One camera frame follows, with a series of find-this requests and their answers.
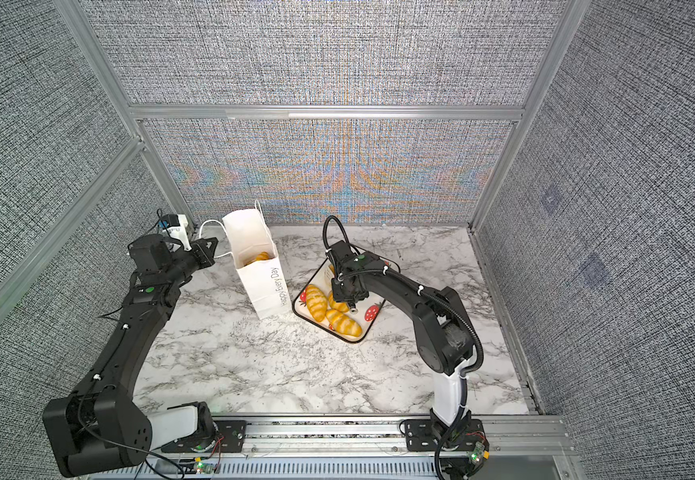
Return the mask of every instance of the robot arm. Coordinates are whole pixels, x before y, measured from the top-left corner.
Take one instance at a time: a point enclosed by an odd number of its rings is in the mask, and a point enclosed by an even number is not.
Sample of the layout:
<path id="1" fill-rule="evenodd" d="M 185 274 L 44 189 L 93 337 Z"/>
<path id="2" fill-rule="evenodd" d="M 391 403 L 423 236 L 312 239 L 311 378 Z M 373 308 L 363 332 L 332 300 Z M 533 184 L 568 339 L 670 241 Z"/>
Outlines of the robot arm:
<path id="1" fill-rule="evenodd" d="M 149 419 L 132 402 L 142 363 L 171 317 L 180 287 L 196 271 L 215 263 L 216 238 L 186 246 L 159 234 L 141 236 L 129 245 L 137 270 L 116 330 L 73 391 L 51 400 L 44 410 L 44 427 L 62 475 L 139 465 L 151 448 L 175 438 L 213 436 L 205 403 L 180 406 Z"/>
<path id="2" fill-rule="evenodd" d="M 179 229 L 171 226 L 176 222 L 170 219 L 163 216 L 159 223 L 169 227 L 164 230 L 178 234 Z M 380 256 L 353 251 L 347 236 L 328 245 L 326 229 L 331 220 L 336 220 L 343 234 L 344 229 L 333 216 L 324 224 L 324 245 L 336 273 L 334 299 L 355 307 L 370 291 L 375 292 L 413 322 L 419 355 L 434 372 L 431 417 L 438 445 L 435 464 L 442 478 L 440 449 L 456 443 L 468 427 L 464 379 L 483 362 L 478 336 L 457 292 L 448 287 L 435 290 L 421 286 L 388 268 Z M 179 242 L 158 234 L 144 235 L 129 245 L 137 269 L 122 302 L 116 330 L 73 391 L 51 400 L 44 410 L 46 434 L 60 473 L 66 477 L 139 465 L 151 449 L 176 438 L 186 445 L 199 445 L 215 437 L 212 415 L 204 402 L 150 417 L 132 402 L 142 363 L 171 317 L 180 287 L 196 271 L 215 263 L 216 238 L 189 243 L 186 236 L 177 238 Z"/>
<path id="3" fill-rule="evenodd" d="M 332 220 L 340 227 L 344 239 L 329 244 L 327 228 Z M 483 347 L 462 300 L 449 287 L 436 290 L 420 285 L 392 270 L 379 255 L 356 251 L 335 216 L 324 222 L 323 240 L 326 255 L 334 265 L 334 301 L 355 308 L 358 301 L 374 292 L 411 319 L 419 356 L 433 370 L 430 417 L 432 435 L 437 441 L 434 464 L 438 477 L 442 478 L 441 449 L 459 445 L 470 424 L 465 376 L 483 364 Z M 482 445 L 488 449 L 486 436 L 482 435 Z M 473 475 L 483 466 L 479 455 L 474 453 L 471 458 L 472 463 L 466 468 L 456 468 L 458 475 Z"/>

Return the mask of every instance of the metal mounting plate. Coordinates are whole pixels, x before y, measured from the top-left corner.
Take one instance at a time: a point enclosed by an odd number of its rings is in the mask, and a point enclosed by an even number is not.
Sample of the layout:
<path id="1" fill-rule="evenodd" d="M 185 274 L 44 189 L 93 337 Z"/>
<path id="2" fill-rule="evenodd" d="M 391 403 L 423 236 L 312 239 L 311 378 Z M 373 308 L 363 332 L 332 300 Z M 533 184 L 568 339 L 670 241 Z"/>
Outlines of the metal mounting plate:
<path id="1" fill-rule="evenodd" d="M 221 453 L 240 453 L 244 448 L 244 438 L 246 438 L 246 421 L 245 420 L 215 420 L 217 427 L 217 438 L 224 437 L 220 443 L 219 451 Z M 164 453 L 192 453 L 201 456 L 207 451 L 196 452 L 188 446 L 180 446 L 179 440 L 167 443 L 161 447 L 161 452 Z"/>
<path id="2" fill-rule="evenodd" d="M 438 447 L 437 439 L 433 436 L 431 420 L 404 420 L 403 430 L 406 432 L 406 448 L 409 452 L 434 452 Z M 483 432 L 483 423 L 478 418 L 471 418 L 466 432 Z M 467 439 L 449 452 L 473 450 L 475 441 Z"/>

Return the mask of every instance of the textured wall panel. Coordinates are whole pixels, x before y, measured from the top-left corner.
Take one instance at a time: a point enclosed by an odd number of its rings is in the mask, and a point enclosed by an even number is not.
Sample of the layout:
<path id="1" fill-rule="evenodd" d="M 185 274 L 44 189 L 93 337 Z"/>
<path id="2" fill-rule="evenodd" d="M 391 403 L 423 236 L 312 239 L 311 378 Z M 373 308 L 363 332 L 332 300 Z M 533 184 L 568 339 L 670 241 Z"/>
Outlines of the textured wall panel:
<path id="1" fill-rule="evenodd" d="M 564 0 L 83 0 L 132 101 L 523 104 Z"/>
<path id="2" fill-rule="evenodd" d="M 52 2 L 0 2 L 0 284 L 128 138 Z"/>
<path id="3" fill-rule="evenodd" d="M 0 450 L 14 461 L 0 478 L 61 478 L 41 412 L 67 395 L 102 351 L 134 263 L 126 245 L 166 201 L 136 158 L 87 215 L 0 326 Z"/>
<path id="4" fill-rule="evenodd" d="M 484 120 L 148 120 L 193 214 L 466 222 L 509 132 Z"/>
<path id="5" fill-rule="evenodd" d="M 593 2 L 480 234 L 589 478 L 695 478 L 695 2 Z"/>

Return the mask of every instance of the bread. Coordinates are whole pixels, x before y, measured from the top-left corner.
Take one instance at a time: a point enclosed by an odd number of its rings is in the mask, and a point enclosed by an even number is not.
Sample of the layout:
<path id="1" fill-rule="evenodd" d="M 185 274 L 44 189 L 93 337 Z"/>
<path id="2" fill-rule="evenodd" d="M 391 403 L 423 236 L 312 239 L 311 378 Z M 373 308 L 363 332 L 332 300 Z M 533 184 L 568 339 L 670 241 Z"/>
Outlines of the bread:
<path id="1" fill-rule="evenodd" d="M 342 312 L 329 310 L 326 312 L 326 318 L 329 320 L 329 325 L 332 329 L 342 335 L 361 336 L 363 329 L 358 322 Z"/>
<path id="2" fill-rule="evenodd" d="M 270 254 L 268 254 L 268 252 L 262 252 L 261 254 L 255 256 L 254 260 L 252 260 L 251 262 L 247 262 L 247 264 L 245 264 L 244 266 L 254 264 L 259 260 L 270 260 Z"/>
<path id="3" fill-rule="evenodd" d="M 304 304 L 308 307 L 308 312 L 313 315 L 316 322 L 322 322 L 329 308 L 324 293 L 311 283 L 304 289 L 304 295 Z"/>
<path id="4" fill-rule="evenodd" d="M 347 312 L 348 310 L 350 310 L 350 307 L 348 306 L 347 303 L 335 302 L 335 301 L 334 301 L 334 292 L 329 292 L 329 306 L 330 306 L 332 309 L 337 310 L 337 311 L 340 311 L 340 312 L 343 312 L 343 313 L 345 313 L 345 312 Z"/>

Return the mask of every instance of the marble tabletop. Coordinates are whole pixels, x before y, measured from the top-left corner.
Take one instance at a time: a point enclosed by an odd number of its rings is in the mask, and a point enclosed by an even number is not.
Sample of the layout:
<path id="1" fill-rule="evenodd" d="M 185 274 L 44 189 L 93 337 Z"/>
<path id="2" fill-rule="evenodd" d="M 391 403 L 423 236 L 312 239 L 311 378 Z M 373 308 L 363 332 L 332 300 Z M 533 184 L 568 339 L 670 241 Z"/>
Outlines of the marble tabletop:
<path id="1" fill-rule="evenodd" d="M 352 243 L 396 260 L 404 274 L 451 286 L 477 331 L 485 360 L 468 378 L 474 414 L 526 414 L 467 231 L 461 226 L 347 226 Z M 320 226 L 273 226 L 292 299 L 324 259 Z M 220 239 L 207 225 L 203 236 Z M 424 413 L 431 372 L 411 321 L 386 304 L 366 338 L 349 344 L 286 313 L 259 320 L 229 257 L 193 275 L 156 337 L 134 391 L 145 412 L 206 401 L 221 412 Z"/>

